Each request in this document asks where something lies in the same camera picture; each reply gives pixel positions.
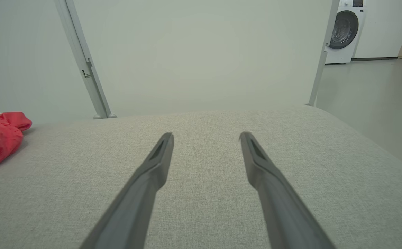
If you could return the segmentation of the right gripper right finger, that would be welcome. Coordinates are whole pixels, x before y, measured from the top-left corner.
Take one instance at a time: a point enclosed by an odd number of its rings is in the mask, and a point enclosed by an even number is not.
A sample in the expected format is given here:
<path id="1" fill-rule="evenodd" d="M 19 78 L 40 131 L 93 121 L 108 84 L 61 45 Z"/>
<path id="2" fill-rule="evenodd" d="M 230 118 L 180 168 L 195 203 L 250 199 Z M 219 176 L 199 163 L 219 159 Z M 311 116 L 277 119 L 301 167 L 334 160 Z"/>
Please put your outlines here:
<path id="1" fill-rule="evenodd" d="M 273 249 L 334 249 L 294 188 L 250 132 L 239 136 L 247 179 L 261 201 Z"/>

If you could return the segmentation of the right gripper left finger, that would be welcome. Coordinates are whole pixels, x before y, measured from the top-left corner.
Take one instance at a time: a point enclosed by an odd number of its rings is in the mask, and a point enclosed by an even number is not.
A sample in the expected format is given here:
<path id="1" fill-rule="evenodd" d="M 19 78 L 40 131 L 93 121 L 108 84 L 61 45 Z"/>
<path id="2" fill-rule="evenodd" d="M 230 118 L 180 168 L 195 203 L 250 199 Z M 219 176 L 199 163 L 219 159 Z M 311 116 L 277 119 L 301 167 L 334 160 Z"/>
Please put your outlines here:
<path id="1" fill-rule="evenodd" d="M 142 249 L 155 203 L 165 185 L 174 136 L 163 134 L 81 244 L 82 249 Z"/>

